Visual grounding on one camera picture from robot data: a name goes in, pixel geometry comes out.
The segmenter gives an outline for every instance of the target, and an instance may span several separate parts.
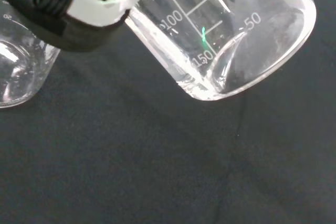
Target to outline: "clear glass beaker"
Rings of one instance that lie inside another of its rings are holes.
[[[313,0],[142,0],[127,24],[187,93],[217,100],[278,69],[315,21]]]
[[[45,82],[60,50],[36,38],[0,0],[0,108],[32,98]]]

